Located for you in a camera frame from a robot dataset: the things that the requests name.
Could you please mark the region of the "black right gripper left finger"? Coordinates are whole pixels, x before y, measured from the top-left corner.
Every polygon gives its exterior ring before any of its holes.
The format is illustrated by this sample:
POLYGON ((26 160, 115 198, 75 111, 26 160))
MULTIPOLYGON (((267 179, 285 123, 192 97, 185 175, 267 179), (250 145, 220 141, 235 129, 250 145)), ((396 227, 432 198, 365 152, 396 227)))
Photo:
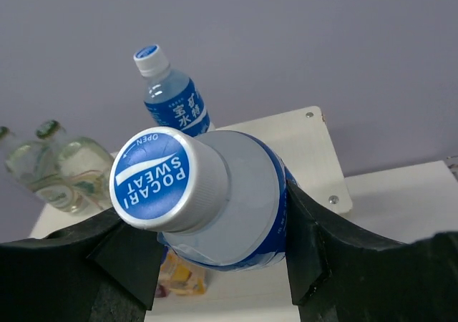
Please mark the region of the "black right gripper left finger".
POLYGON ((114 210, 1 244, 2 321, 143 321, 163 254, 114 210))

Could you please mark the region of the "glass soda bottle green cap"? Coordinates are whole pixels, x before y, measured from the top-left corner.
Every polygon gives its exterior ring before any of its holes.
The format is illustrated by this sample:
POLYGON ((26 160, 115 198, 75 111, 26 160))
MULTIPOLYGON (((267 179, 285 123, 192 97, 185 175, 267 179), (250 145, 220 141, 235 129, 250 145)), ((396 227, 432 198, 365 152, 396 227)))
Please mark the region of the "glass soda bottle green cap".
POLYGON ((58 174, 48 145, 38 140, 23 140, 2 126, 1 158, 15 182, 62 212, 72 210, 74 193, 58 174))

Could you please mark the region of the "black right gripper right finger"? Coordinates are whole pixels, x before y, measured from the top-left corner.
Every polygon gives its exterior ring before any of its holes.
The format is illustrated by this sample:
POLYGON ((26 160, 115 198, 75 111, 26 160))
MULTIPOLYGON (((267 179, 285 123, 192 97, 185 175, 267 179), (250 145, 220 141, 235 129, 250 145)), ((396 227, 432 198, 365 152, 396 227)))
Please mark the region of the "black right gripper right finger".
POLYGON ((286 264, 302 321, 455 321, 457 233, 401 243, 288 183, 286 264))

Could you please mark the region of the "water bottle blue label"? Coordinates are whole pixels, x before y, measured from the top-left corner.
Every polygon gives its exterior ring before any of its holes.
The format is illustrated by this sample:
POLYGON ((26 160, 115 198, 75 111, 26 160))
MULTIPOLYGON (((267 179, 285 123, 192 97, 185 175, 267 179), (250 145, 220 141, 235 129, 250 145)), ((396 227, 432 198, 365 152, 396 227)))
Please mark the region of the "water bottle blue label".
POLYGON ((177 129, 191 137, 215 129, 194 81, 172 67, 159 45, 142 48, 133 59, 146 80, 144 104, 159 126, 177 129))
POLYGON ((264 142, 218 130, 137 133, 109 175, 116 213, 204 268, 264 268, 286 254, 287 183, 293 175, 264 142))

